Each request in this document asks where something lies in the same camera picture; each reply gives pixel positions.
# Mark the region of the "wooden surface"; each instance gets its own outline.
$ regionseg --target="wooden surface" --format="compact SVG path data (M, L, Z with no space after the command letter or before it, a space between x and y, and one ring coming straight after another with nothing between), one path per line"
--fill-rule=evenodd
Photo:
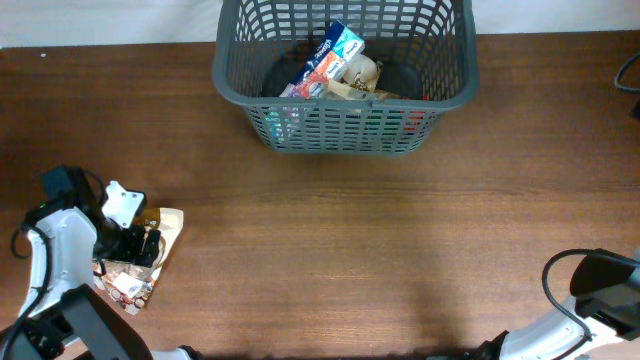
M540 317L549 257L640 245L638 96L612 85L640 33L478 42L478 96L401 159L272 152L214 89L213 44L5 50L0 326L29 274L9 236L60 163L185 212L147 311L121 312L152 348L381 355ZM558 297L577 260L552 272Z

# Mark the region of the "wooden table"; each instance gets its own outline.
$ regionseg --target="wooden table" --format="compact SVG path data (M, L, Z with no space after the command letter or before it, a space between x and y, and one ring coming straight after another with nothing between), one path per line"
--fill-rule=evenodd
M5 50L0 325L29 274L9 236L60 163L185 212L148 310L121 312L152 348L382 355L540 317L549 257L640 245L638 96L612 84L640 33L478 42L478 96L400 159L272 152L214 89L214 44ZM558 297L578 260L552 272ZM640 342L594 354L640 359Z

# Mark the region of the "laundry basket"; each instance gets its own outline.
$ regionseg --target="laundry basket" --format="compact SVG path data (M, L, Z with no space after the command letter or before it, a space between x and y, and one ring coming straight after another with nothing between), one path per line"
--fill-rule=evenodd
M278 97L335 20L384 64L377 88L402 99ZM276 151L404 155L478 89L471 1L228 0L213 81Z

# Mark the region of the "white plastic part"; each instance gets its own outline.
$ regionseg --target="white plastic part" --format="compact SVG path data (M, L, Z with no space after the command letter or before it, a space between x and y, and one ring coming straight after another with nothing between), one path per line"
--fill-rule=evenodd
M31 316L55 305L60 296L82 284L93 289L93 245L96 242L96 228L78 208L58 210L36 224L51 238L51 279L48 292L40 304L31 312ZM47 257L44 243L33 230L27 234L33 255L31 257L31 279L29 292L20 314L24 312L38 295L35 287L44 280Z
M171 351L151 351L153 360L191 360L189 354L182 349Z
M576 299L572 296L562 303L575 315ZM616 331L601 322L586 318L585 324L593 333L593 341L566 357L573 360L597 347L622 342ZM535 323L511 332L504 339L500 351L500 360L551 360L569 350L578 343L584 330L557 309L553 309Z
M111 181L105 191L108 198L102 206L102 213L120 227L128 229L144 200L144 194L127 191L117 181Z

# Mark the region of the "white wall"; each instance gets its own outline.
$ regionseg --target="white wall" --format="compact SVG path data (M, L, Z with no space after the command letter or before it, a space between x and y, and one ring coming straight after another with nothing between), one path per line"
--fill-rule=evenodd
M0 46L214 41L221 6L222 0L0 0ZM475 0L473 9L482 34L640 29L639 0Z

